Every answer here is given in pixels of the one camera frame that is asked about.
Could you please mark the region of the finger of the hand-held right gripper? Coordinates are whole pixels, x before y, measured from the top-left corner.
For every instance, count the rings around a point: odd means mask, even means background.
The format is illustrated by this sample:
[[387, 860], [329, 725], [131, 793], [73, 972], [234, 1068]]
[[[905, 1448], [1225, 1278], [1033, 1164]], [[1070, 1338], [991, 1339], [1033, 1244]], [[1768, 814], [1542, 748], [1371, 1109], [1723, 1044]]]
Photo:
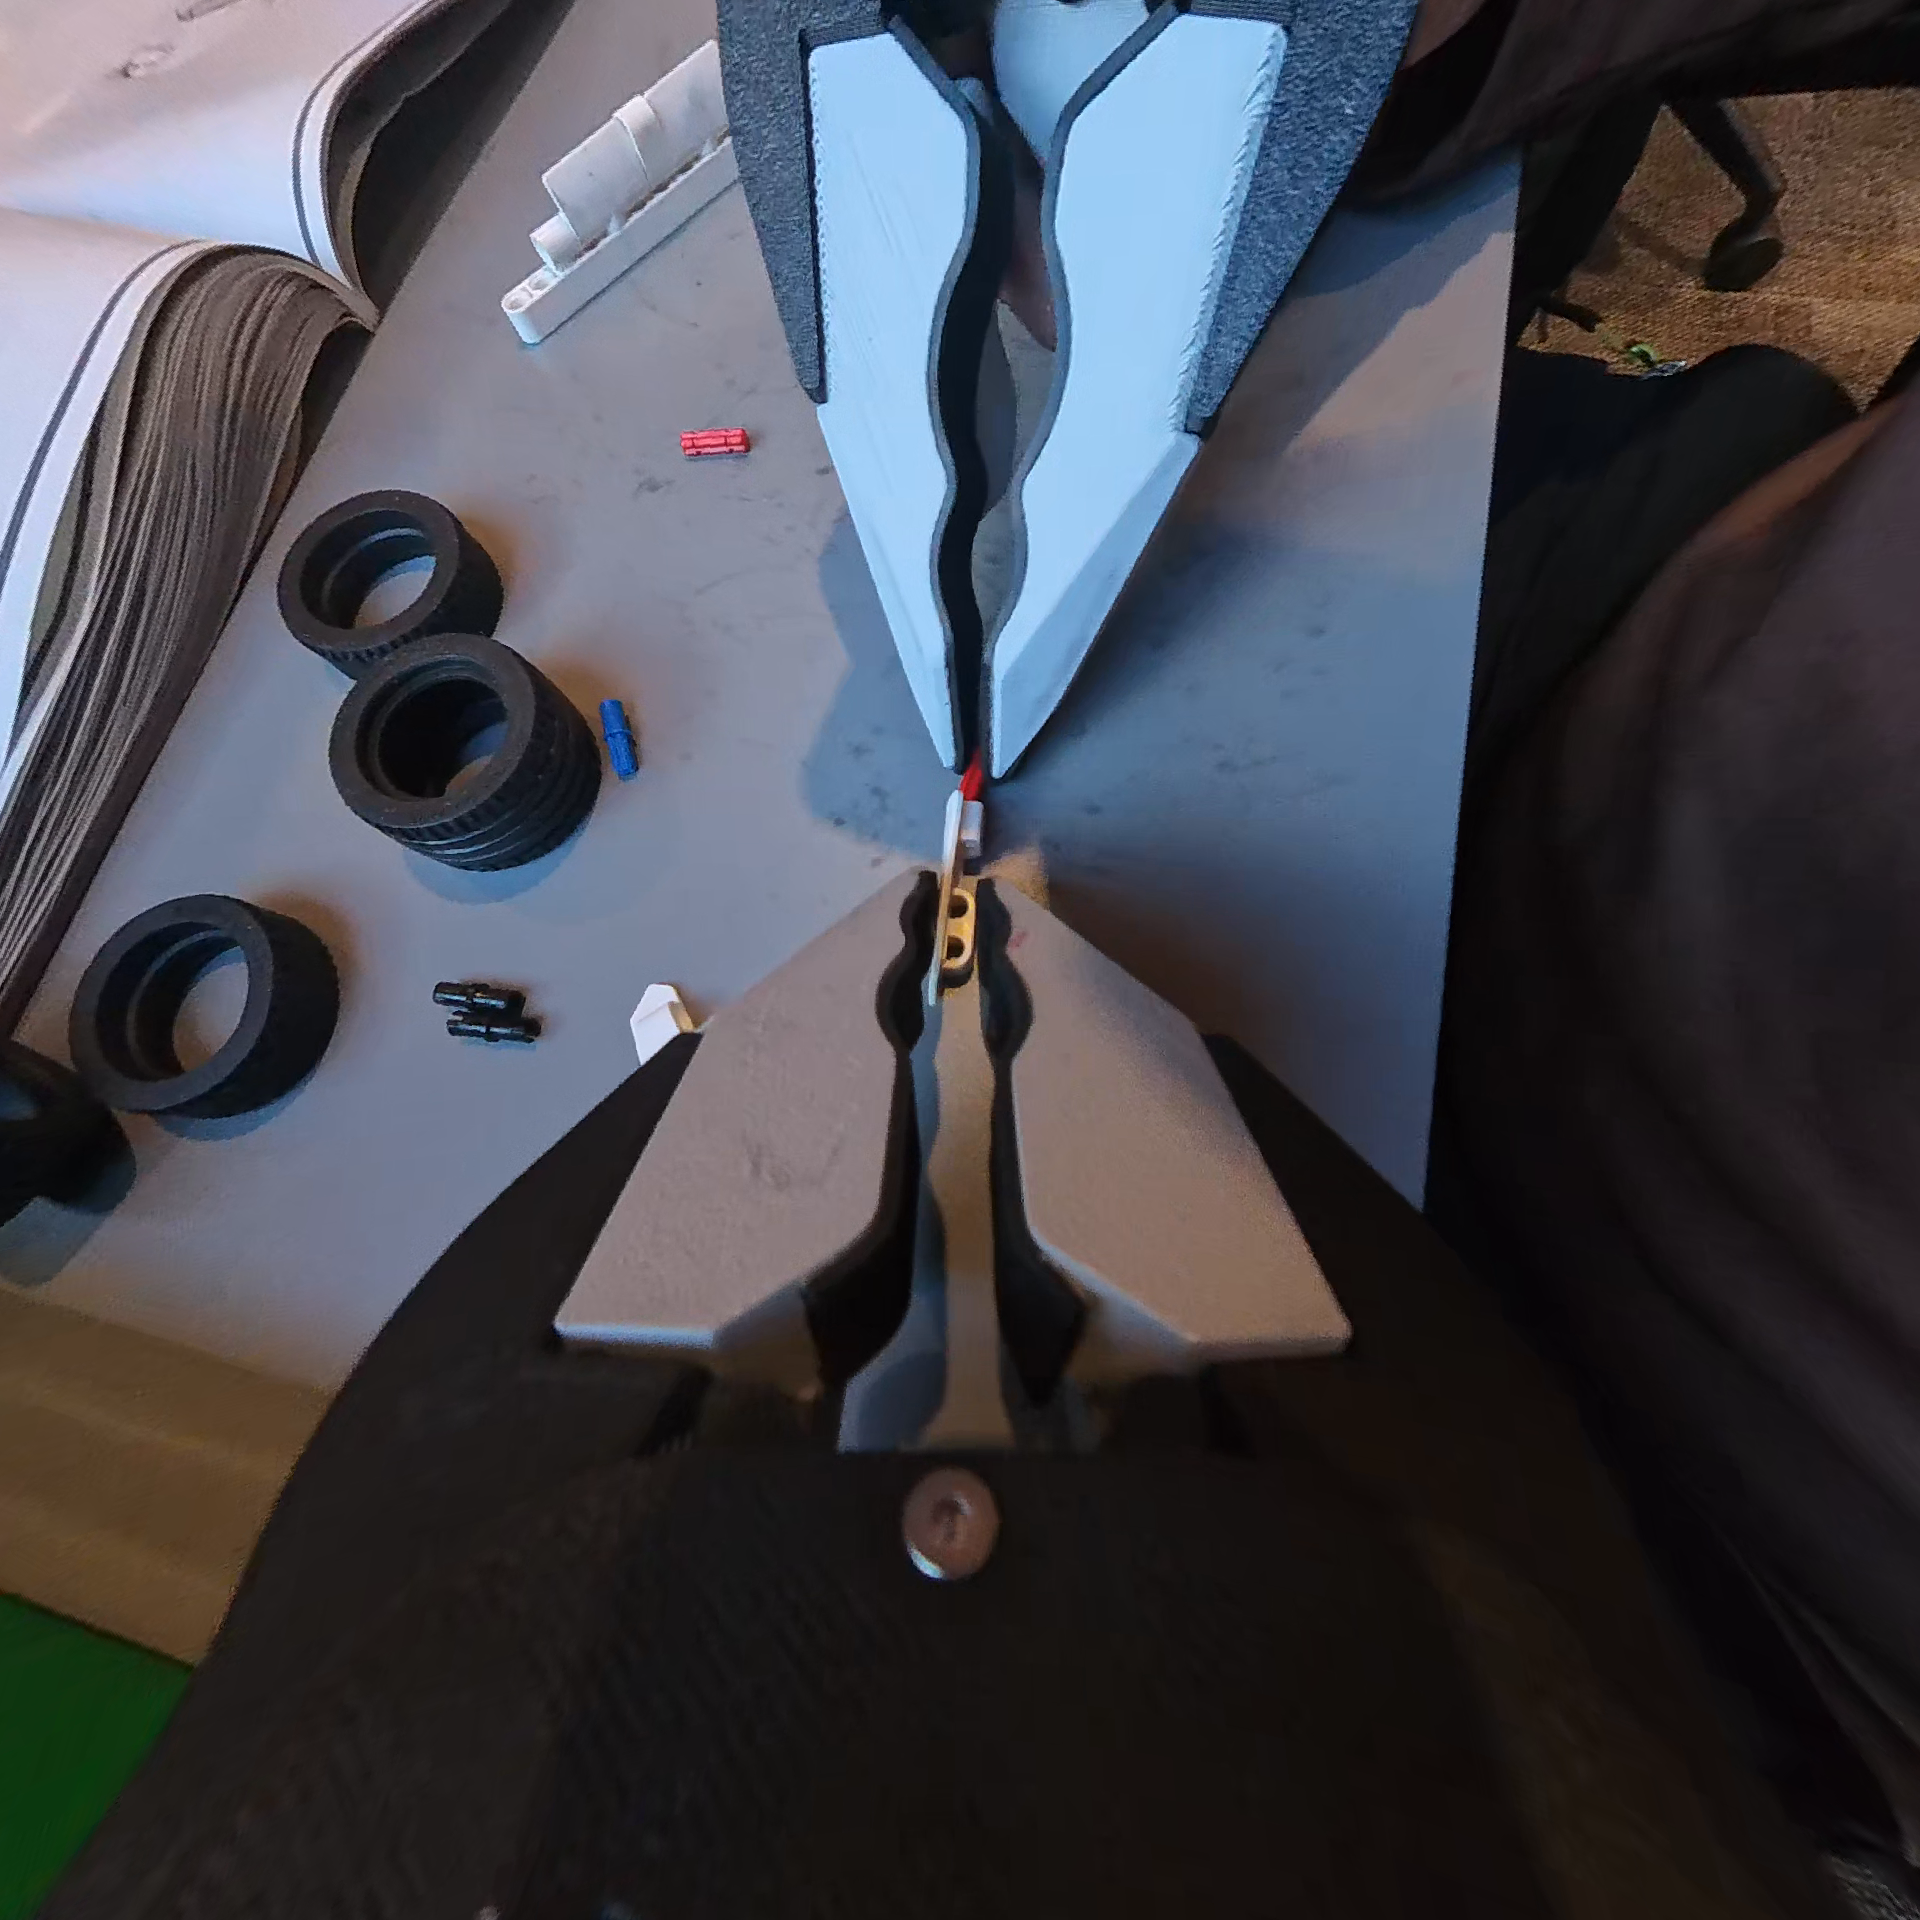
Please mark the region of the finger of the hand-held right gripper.
[[987, 317], [987, 134], [912, 32], [807, 57], [824, 316], [819, 420], [905, 681], [943, 766], [970, 754], [970, 540]]
[[1263, 16], [995, 16], [999, 98], [1046, 153], [1057, 326], [991, 641], [995, 780], [1064, 702], [1194, 466], [1188, 411], [1287, 51]]

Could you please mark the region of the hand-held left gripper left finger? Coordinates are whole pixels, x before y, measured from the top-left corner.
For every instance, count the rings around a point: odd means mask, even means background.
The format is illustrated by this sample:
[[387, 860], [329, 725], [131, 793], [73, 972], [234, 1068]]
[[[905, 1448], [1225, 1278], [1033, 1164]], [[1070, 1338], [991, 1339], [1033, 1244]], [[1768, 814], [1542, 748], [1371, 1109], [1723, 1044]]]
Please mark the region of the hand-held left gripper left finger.
[[914, 1262], [932, 873], [888, 880], [716, 1014], [563, 1300], [572, 1347], [846, 1387]]

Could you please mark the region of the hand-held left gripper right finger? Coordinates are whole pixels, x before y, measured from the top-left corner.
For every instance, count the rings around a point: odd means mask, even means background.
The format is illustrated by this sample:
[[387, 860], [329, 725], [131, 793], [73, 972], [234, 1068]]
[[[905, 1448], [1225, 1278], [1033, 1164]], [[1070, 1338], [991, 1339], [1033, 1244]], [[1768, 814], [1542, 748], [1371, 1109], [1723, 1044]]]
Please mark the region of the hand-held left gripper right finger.
[[1345, 1315], [1209, 1044], [1047, 908], [977, 886], [999, 1339], [1032, 1402], [1345, 1353]]

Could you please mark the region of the white stepped brick assembly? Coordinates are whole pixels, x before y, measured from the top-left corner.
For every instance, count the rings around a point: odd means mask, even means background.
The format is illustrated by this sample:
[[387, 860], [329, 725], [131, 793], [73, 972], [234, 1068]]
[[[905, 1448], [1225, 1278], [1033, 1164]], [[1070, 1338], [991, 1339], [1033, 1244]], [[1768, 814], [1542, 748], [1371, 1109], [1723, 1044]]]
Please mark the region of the white stepped brick assembly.
[[504, 294], [504, 316], [539, 345], [735, 181], [723, 60], [708, 40], [545, 172], [553, 212], [531, 235], [539, 267]]

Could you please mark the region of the green plastic bin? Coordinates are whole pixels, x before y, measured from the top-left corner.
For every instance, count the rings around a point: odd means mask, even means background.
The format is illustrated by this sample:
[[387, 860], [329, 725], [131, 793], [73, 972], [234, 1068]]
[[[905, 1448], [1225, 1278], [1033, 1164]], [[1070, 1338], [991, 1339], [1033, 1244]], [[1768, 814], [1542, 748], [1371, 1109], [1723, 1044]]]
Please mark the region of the green plastic bin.
[[154, 1748], [190, 1664], [2, 1598], [2, 1916], [32, 1916]]

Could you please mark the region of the grey desk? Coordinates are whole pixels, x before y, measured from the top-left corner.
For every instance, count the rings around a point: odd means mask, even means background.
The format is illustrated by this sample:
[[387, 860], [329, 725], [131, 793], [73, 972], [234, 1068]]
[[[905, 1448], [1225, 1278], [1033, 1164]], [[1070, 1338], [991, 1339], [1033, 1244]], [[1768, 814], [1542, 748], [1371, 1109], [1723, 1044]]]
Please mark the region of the grey desk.
[[[4, 1227], [4, 1309], [65, 1308], [337, 1385], [455, 1234], [636, 1068], [650, 984], [714, 1018], [902, 870], [951, 781], [908, 690], [738, 189], [552, 344], [499, 298], [537, 173], [714, 32], [579, 5], [431, 234], [49, 968], [227, 893], [343, 969], [314, 1074], [238, 1121], [127, 1121], [82, 1208]], [[1519, 162], [1322, 230], [1067, 702], [991, 804], [1055, 909], [1425, 1189]], [[681, 458], [744, 426], [742, 459]], [[500, 635], [641, 772], [563, 850], [448, 870], [356, 822], [345, 681], [281, 624], [283, 547], [364, 490], [487, 545]], [[526, 993], [536, 1044], [447, 1032], [442, 981]]]

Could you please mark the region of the black rubber toy tire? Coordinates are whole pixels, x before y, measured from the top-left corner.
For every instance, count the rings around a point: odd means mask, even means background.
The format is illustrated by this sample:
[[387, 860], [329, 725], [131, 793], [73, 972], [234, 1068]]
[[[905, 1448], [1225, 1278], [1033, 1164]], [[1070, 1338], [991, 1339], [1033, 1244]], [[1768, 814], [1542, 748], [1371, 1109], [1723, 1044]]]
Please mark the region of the black rubber toy tire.
[[482, 635], [404, 643], [348, 690], [327, 738], [354, 819], [466, 873], [563, 845], [593, 812], [600, 762], [559, 683]]
[[412, 490], [351, 496], [306, 524], [279, 564], [287, 630], [364, 678], [415, 641], [492, 635], [505, 590], [457, 514]]
[[[186, 1068], [177, 1019], [227, 953], [248, 973], [242, 1011], [227, 1043]], [[314, 929], [238, 897], [180, 897], [132, 916], [95, 953], [66, 1043], [80, 1082], [115, 1110], [227, 1121], [296, 1090], [338, 1012], [342, 976]]]
[[2, 1222], [39, 1200], [71, 1204], [124, 1154], [113, 1110], [71, 1068], [2, 1040]]

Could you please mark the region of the black office chair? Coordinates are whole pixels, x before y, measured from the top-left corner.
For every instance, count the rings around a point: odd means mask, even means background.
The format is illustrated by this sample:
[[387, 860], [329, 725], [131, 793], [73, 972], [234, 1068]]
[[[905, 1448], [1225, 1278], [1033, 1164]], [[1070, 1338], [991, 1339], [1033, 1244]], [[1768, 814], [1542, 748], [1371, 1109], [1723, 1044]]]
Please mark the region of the black office chair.
[[1786, 253], [1779, 227], [1786, 181], [1771, 149], [1736, 101], [1671, 94], [1664, 108], [1740, 201], [1738, 214], [1710, 243], [1698, 281], [1716, 294], [1750, 292]]

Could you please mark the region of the person's torso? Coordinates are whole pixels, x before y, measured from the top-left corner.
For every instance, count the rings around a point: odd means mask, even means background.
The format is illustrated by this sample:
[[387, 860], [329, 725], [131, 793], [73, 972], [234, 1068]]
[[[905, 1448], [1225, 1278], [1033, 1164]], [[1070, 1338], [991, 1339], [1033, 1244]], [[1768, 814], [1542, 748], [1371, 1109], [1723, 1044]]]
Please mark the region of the person's torso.
[[1916, 352], [1510, 352], [1430, 1185], [1859, 1916], [1916, 1916], [1916, 433]]

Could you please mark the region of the open instruction book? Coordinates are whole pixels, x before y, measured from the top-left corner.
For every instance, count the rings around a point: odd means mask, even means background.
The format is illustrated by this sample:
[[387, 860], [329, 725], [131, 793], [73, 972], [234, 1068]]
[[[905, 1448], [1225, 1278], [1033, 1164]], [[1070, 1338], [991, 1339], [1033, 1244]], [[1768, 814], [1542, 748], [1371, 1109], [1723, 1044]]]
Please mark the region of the open instruction book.
[[2, 1012], [567, 5], [2, 8]]

